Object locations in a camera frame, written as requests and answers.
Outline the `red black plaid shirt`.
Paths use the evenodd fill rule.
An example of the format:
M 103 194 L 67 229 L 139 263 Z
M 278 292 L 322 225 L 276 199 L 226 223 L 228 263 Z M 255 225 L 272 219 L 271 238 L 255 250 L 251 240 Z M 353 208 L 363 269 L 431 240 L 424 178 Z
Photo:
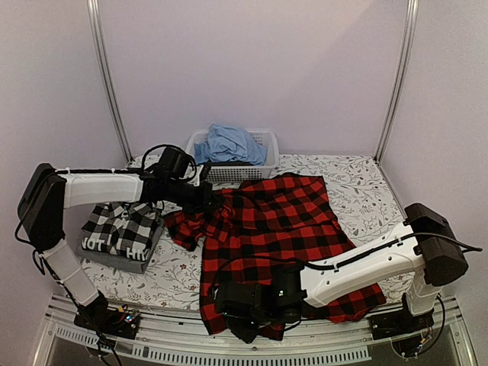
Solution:
M 204 241 L 199 310 L 211 335 L 226 329 L 208 294 L 212 283 L 270 284 L 282 259 L 314 262 L 355 248 L 330 207 L 322 176 L 284 173 L 215 195 L 223 204 L 216 210 L 164 217 L 175 244 L 193 252 Z

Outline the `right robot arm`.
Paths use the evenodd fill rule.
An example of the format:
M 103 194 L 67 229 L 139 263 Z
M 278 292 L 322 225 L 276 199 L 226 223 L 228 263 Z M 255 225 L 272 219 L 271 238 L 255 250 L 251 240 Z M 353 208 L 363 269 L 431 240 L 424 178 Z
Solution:
M 268 326 L 294 328 L 306 307 L 318 310 L 384 279 L 412 272 L 400 310 L 370 321 L 374 339 L 431 329 L 441 289 L 468 270 L 471 247 L 449 222 L 423 204 L 411 204 L 406 219 L 376 240 L 328 260 L 276 259 L 271 283 L 221 284 L 218 310 L 238 339 L 251 343 Z

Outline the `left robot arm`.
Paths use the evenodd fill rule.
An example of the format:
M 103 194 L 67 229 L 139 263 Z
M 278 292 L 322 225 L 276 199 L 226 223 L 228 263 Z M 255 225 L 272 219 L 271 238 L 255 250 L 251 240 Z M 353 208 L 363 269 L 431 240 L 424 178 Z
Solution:
M 75 302 L 84 306 L 85 320 L 96 330 L 113 325 L 113 314 L 99 302 L 100 294 L 76 258 L 65 233 L 66 213 L 99 203 L 172 202 L 183 209 L 209 207 L 212 185 L 207 181 L 163 178 L 141 169 L 56 169 L 40 163 L 18 204 L 18 229 L 24 243 L 35 248 Z

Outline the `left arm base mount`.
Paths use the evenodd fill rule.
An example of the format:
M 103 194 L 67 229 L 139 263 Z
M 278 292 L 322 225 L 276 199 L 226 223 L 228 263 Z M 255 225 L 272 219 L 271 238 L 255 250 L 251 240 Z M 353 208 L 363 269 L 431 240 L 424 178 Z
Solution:
M 104 335 L 134 340 L 140 327 L 140 311 L 126 304 L 109 307 L 106 297 L 98 292 L 89 305 L 79 305 L 74 325 Z

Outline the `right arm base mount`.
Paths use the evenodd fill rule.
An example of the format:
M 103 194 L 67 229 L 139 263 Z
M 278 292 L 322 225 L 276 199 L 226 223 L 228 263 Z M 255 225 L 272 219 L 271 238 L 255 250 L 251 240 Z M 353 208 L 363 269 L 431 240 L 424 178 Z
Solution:
M 368 320 L 373 340 L 393 340 L 392 348 L 401 358 L 415 358 L 432 339 L 434 320 L 431 309 L 421 315 L 412 315 L 404 303 L 400 310 L 371 316 Z

